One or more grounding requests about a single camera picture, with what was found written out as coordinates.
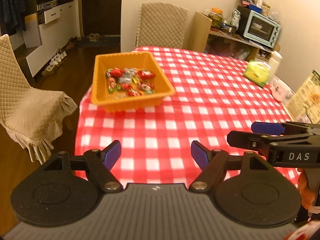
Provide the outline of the person's right hand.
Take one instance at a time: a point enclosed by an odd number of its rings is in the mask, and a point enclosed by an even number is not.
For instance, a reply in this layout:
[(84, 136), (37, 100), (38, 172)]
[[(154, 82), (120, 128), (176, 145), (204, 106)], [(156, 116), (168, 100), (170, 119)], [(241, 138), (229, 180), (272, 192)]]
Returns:
[(310, 210), (310, 208), (313, 206), (313, 201), (315, 200), (316, 195), (308, 187), (308, 180), (304, 170), (302, 168), (298, 168), (297, 171), (300, 173), (298, 177), (297, 189), (302, 198), (302, 206), (306, 210)]

